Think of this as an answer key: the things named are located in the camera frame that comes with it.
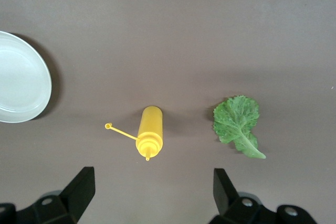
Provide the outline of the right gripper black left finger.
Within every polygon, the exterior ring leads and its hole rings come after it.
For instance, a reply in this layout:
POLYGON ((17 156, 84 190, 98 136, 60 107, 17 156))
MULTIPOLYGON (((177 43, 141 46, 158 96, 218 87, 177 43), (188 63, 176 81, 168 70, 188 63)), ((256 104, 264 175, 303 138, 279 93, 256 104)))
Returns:
POLYGON ((1 223, 77 223, 96 192, 94 171, 84 167, 59 195, 42 197, 20 211, 1 203, 1 223))

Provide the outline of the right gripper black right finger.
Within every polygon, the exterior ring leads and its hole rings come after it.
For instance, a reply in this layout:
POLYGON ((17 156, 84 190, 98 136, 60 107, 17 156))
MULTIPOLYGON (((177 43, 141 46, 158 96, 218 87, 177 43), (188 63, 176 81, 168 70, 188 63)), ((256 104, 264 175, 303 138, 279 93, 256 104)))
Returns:
POLYGON ((316 223, 298 206, 281 205, 273 212, 251 197, 241 197, 223 168, 214 169, 213 196, 219 214, 210 223, 316 223))

